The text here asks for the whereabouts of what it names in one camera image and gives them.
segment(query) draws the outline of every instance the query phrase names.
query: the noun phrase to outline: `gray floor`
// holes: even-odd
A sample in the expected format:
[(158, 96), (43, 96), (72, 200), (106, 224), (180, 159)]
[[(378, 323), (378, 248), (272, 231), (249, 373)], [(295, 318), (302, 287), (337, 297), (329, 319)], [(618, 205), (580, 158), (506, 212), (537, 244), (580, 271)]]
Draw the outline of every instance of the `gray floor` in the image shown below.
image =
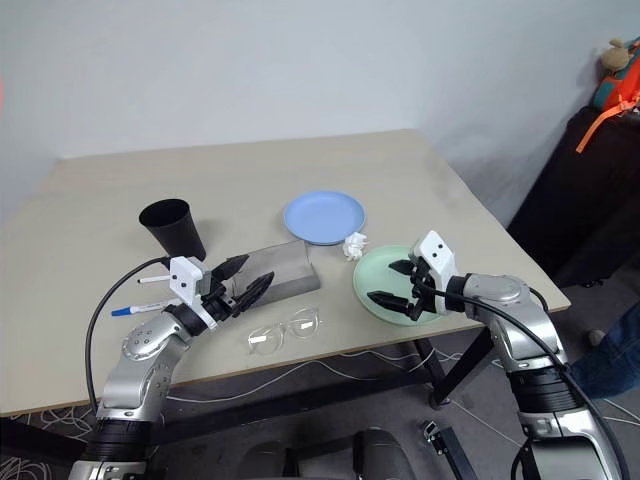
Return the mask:
[[(633, 288), (633, 282), (636, 282), (636, 287), (640, 285), (640, 276), (637, 274), (637, 270), (632, 270), (630, 274), (626, 272), (625, 275), (614, 276), (600, 287), (571, 287), (565, 290), (573, 306), (565, 312), (554, 314), (553, 319), (572, 359), (578, 358), (585, 351), (582, 343), (583, 332), (591, 328), (606, 329), (638, 301), (639, 290)], [(475, 332), (463, 332), (437, 337), (432, 339), (432, 342), (436, 348), (444, 352), (461, 352), (474, 336)], [(408, 348), (394, 346), (381, 351), (397, 355), (406, 353)], [(355, 376), (375, 376), (394, 370), (393, 367), (368, 355), (359, 358), (331, 358), (327, 363)], [(286, 368), (283, 368), (224, 382), (200, 384), (182, 389), (179, 393), (191, 398), (230, 395), (260, 385), (285, 370)], [(340, 378), (321, 366), (310, 365), (247, 401), (339, 381)], [(447, 468), (445, 459), (437, 457), (420, 437), (418, 426), (425, 420), (435, 420), (440, 425), (450, 425), (454, 428), (480, 479), (508, 478), (509, 467), (517, 450), (516, 445), (470, 415), (472, 413), (481, 418), (518, 444), (523, 441), (524, 437), (515, 415), (516, 404), (502, 370), (494, 366), (487, 367), (465, 391), (455, 392), (453, 399), (459, 405), (452, 404), (438, 412), (426, 405), (426, 395), (424, 387), (408, 387), (316, 411), (231, 429), (171, 448), (160, 448), (155, 456), (155, 464), (168, 467), (168, 479), (233, 478), (244, 452), (257, 443), (278, 439), (285, 445), (300, 447), (347, 436), (369, 426), (379, 426), (398, 438), (419, 478), (454, 478)], [(640, 412), (640, 391), (622, 395), (616, 401), (632, 411)], [(605, 403), (599, 404), (606, 415), (625, 418), (613, 407)], [(170, 421), (172, 418), (211, 409), (206, 406), (194, 407), (171, 402), (166, 416)], [(614, 423), (613, 429), (626, 453), (632, 478), (640, 478), (640, 458), (637, 455), (640, 429), (621, 423)], [(302, 464), (302, 473), (305, 476), (353, 478), (351, 452), (343, 451), (306, 461)]]

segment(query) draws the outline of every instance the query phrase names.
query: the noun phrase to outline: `blue plate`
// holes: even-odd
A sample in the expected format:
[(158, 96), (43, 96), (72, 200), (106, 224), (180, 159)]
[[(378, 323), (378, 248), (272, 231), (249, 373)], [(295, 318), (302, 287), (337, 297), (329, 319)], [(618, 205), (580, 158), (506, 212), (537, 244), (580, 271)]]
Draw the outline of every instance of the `blue plate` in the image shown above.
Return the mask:
[(364, 207), (341, 192), (309, 192), (291, 202), (284, 211), (284, 224), (296, 237), (315, 245), (342, 242), (364, 225)]

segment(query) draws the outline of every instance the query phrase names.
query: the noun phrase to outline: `beige tabletop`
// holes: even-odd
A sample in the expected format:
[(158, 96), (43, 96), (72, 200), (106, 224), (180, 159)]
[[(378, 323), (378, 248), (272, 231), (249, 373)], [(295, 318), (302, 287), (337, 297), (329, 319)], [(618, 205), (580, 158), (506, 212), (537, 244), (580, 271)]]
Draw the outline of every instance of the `beige tabletop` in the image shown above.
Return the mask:
[[(206, 263), (294, 240), (282, 222), (297, 195), (340, 190), (367, 209), (367, 249), (410, 245), (437, 230), (461, 272), (513, 274), (552, 310), (569, 301), (429, 145), (409, 130), (123, 153), (56, 164), (38, 192), (1, 230), (0, 413), (86, 401), (83, 348), (89, 317), (133, 266), (163, 254), (138, 224), (147, 204), (191, 204)], [(310, 246), (320, 290), (256, 308), (201, 335), (174, 382), (211, 379), (477, 326), (460, 314), (399, 327), (372, 316), (352, 289), (355, 264), (339, 245)], [(153, 267), (148, 274), (162, 274)], [(168, 286), (125, 284), (96, 327), (93, 367), (102, 391), (123, 336), (148, 314), (112, 309), (171, 297)], [(312, 340), (287, 339), (270, 356), (250, 355), (247, 335), (300, 308), (319, 308)]]

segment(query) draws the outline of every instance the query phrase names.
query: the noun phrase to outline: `person's leg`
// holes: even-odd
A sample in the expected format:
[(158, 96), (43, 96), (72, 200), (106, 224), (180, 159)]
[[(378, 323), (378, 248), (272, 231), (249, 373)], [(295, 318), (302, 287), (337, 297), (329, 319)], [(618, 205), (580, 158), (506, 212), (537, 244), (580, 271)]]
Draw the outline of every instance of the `person's leg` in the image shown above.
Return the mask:
[(640, 302), (572, 365), (571, 373), (590, 398), (613, 397), (640, 386)]

